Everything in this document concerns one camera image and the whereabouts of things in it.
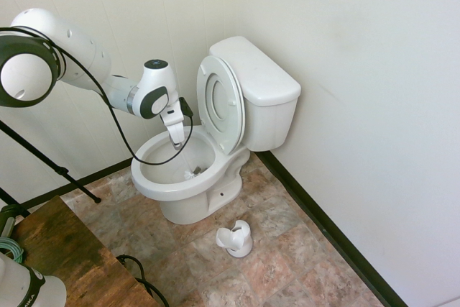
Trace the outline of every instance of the white robotic arm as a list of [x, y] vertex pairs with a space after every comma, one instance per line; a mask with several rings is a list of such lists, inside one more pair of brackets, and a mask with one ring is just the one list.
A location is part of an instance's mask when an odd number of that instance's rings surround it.
[[32, 106], [51, 92], [56, 81], [101, 93], [85, 71], [44, 40], [50, 39], [99, 82], [110, 106], [144, 119], [159, 114], [175, 147], [184, 141], [184, 117], [175, 76], [165, 61], [147, 61], [141, 81], [136, 83], [111, 75], [107, 51], [77, 26], [49, 11], [26, 10], [13, 20], [11, 27], [39, 37], [17, 32], [0, 36], [0, 105]]

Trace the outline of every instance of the wooden table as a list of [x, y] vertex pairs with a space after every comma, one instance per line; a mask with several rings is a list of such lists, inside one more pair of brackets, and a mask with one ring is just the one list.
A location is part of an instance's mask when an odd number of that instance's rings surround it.
[[59, 197], [11, 237], [24, 248], [25, 265], [64, 282], [65, 307], [160, 306]]

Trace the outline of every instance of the black metal stand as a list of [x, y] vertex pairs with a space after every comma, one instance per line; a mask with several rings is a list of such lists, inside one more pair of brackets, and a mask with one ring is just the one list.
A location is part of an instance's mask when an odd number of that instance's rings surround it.
[[81, 189], [86, 195], [94, 200], [95, 203], [100, 203], [101, 199], [93, 195], [90, 191], [88, 191], [85, 186], [81, 185], [77, 180], [72, 178], [68, 175], [69, 170], [65, 167], [60, 167], [59, 165], [55, 164], [52, 160], [46, 157], [43, 153], [41, 153], [36, 147], [30, 144], [27, 140], [22, 138], [17, 132], [15, 132], [11, 127], [5, 124], [2, 120], [0, 120], [0, 129], [8, 134], [12, 139], [22, 145], [24, 148], [29, 150], [33, 155], [35, 155], [38, 159], [43, 161], [46, 165], [52, 168], [57, 174], [66, 178], [69, 182], [73, 185], [77, 186]]
[[19, 202], [14, 199], [13, 197], [11, 197], [3, 188], [0, 187], [0, 199], [2, 201], [4, 201], [5, 203], [7, 203], [8, 205], [19, 205], [19, 207], [21, 208], [21, 215], [22, 217], [27, 217], [30, 215], [30, 212], [28, 212], [28, 210], [24, 209], [22, 207], [21, 204], [19, 204]]

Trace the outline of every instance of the white toilet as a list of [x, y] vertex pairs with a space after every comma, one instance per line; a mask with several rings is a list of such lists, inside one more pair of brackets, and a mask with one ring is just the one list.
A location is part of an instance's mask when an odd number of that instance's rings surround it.
[[[164, 165], [131, 164], [136, 188], [160, 201], [176, 224], [200, 221], [238, 196], [249, 151], [272, 150], [285, 141], [300, 95], [299, 83], [244, 37], [220, 41], [209, 54], [198, 70], [201, 125], [193, 127], [182, 153]], [[163, 132], [136, 155], [161, 162], [175, 153]], [[201, 173], [190, 178], [193, 171]]]

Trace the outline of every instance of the toilet base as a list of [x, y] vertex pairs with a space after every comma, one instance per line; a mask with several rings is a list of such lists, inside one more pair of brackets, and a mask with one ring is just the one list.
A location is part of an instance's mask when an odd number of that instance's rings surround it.
[[163, 215], [176, 224], [192, 224], [210, 216], [222, 206], [233, 201], [242, 189], [241, 167], [250, 156], [243, 150], [230, 162], [224, 176], [207, 191], [179, 201], [161, 201]]

